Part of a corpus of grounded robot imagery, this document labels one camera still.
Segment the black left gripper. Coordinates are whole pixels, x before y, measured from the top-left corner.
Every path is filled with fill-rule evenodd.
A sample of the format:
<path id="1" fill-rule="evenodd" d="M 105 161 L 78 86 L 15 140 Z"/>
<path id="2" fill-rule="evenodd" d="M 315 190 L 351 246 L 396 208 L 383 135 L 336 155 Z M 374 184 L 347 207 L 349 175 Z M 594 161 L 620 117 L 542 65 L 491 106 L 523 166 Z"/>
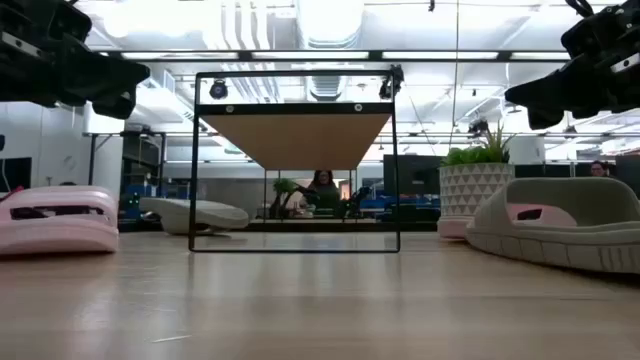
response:
<path id="1" fill-rule="evenodd" d="M 84 42 L 92 28 L 78 0 L 0 0 L 0 102 L 54 108 L 63 100 L 55 71 L 63 38 Z M 92 102 L 98 115 L 128 119 L 136 89 L 150 69 L 124 58 L 74 51 L 74 101 Z"/>

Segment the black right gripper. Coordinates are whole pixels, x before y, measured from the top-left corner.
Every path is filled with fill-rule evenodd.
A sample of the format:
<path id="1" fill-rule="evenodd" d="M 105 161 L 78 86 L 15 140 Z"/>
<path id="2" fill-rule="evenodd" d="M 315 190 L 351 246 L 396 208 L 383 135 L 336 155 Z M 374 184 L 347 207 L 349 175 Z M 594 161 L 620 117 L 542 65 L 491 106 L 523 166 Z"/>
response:
<path id="1" fill-rule="evenodd" d="M 559 124 L 567 113 L 620 113 L 640 108 L 640 0 L 595 11 L 587 0 L 564 0 L 581 19 L 562 35 L 570 60 L 561 68 L 513 86 L 505 99 L 527 108 L 531 129 Z M 573 81 L 587 103 L 572 108 Z"/>

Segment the grey slide sandal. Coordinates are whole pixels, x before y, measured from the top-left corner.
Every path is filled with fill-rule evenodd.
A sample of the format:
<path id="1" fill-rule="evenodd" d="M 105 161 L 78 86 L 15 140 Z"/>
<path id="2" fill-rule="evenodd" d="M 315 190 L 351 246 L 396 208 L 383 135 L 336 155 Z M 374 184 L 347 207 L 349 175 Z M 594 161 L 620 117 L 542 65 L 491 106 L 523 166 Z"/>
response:
<path id="1" fill-rule="evenodd" d="M 172 235 L 189 234 L 190 205 L 188 199 L 140 199 L 140 209 L 158 215 L 164 231 Z M 198 233 L 244 229 L 249 221 L 248 213 L 241 208 L 207 200 L 196 201 L 195 229 Z"/>
<path id="2" fill-rule="evenodd" d="M 512 221 L 506 206 L 563 209 L 577 225 Z M 519 178 L 486 200 L 466 229 L 475 248 L 509 259 L 587 271 L 640 275 L 640 200 L 609 177 Z"/>

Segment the black storage rack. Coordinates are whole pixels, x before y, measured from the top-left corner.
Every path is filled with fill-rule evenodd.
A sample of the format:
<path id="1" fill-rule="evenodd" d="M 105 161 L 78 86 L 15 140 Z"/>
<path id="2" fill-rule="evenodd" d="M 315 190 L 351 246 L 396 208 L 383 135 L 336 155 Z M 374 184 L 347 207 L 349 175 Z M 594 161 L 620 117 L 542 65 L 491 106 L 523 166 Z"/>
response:
<path id="1" fill-rule="evenodd" d="M 120 220 L 138 222 L 148 211 L 142 199 L 163 193 L 167 136 L 151 130 L 125 130 L 120 185 Z"/>

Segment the black office partition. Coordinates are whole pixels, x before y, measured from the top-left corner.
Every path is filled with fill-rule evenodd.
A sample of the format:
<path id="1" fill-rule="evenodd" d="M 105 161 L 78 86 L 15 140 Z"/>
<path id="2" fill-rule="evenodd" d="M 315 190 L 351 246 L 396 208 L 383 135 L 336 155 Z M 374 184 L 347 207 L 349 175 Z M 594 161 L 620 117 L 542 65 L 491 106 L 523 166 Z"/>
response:
<path id="1" fill-rule="evenodd" d="M 640 155 L 617 156 L 610 159 L 553 160 L 539 164 L 516 164 L 517 178 L 591 177 L 592 165 L 599 162 L 607 176 L 628 185 L 640 199 Z"/>

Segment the green plant in patterned pot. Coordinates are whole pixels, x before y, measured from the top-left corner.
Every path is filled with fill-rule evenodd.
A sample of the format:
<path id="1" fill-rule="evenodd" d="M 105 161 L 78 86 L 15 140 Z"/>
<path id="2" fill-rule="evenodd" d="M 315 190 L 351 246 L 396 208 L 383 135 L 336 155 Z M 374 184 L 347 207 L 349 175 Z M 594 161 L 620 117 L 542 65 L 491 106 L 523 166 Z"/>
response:
<path id="1" fill-rule="evenodd" d="M 468 148 L 451 148 L 439 167 L 442 218 L 472 217 L 482 203 L 515 178 L 508 145 L 513 135 L 504 125 L 488 128 L 480 142 Z"/>

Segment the black monitor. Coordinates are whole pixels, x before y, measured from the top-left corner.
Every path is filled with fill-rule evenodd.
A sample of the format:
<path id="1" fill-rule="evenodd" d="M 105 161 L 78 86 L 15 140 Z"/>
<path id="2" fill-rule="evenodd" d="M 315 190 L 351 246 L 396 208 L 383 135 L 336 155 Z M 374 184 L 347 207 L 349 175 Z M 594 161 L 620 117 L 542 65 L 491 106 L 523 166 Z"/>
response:
<path id="1" fill-rule="evenodd" d="M 441 157 L 385 155 L 384 191 L 390 195 L 439 195 Z"/>

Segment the black overhead rig bar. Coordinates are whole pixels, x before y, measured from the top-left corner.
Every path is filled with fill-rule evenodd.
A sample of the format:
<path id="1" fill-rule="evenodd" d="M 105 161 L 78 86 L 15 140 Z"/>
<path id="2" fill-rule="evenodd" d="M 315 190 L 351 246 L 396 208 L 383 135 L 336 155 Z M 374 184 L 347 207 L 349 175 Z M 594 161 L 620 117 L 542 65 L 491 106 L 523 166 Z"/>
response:
<path id="1" fill-rule="evenodd" d="M 471 62 L 562 63 L 563 51 L 524 50 L 98 50 L 137 62 Z"/>

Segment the small background green plant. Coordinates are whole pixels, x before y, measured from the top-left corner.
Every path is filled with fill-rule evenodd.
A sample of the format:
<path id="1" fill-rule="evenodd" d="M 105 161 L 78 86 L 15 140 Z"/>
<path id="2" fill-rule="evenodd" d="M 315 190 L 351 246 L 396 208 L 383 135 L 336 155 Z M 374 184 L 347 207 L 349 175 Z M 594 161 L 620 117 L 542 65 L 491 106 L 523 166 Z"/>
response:
<path id="1" fill-rule="evenodd" d="M 298 187 L 299 185 L 295 181 L 288 178 L 279 178 L 274 181 L 273 189 L 276 196 L 269 208 L 271 218 L 283 219 L 285 217 L 288 201 Z"/>

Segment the black wall screen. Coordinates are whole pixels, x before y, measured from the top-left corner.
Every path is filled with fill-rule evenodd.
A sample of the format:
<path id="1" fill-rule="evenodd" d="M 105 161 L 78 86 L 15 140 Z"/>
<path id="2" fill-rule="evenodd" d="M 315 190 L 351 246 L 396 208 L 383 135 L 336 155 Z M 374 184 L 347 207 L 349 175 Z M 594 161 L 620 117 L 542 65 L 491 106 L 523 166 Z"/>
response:
<path id="1" fill-rule="evenodd" d="M 0 159 L 0 193 L 31 187 L 32 158 Z"/>

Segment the wooden shelf with black frame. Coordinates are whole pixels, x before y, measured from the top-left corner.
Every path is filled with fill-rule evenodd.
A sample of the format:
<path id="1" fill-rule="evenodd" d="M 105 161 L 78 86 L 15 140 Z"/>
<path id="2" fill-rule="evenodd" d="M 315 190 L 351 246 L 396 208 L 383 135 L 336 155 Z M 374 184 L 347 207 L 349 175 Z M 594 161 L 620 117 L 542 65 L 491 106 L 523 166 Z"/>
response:
<path id="1" fill-rule="evenodd" d="M 295 70 L 199 72 L 195 80 L 194 119 L 203 119 L 240 148 L 266 172 L 340 170 L 353 171 L 387 122 L 396 121 L 395 101 L 305 102 L 268 104 L 204 104 L 200 101 L 204 79 L 378 76 L 394 81 L 390 70 Z M 316 232 L 266 235 L 260 248 L 199 248 L 196 244 L 196 210 L 199 164 L 199 130 L 192 132 L 188 249 L 192 253 L 351 254 L 398 253 L 401 222 L 395 219 L 395 245 L 382 248 L 331 248 Z"/>

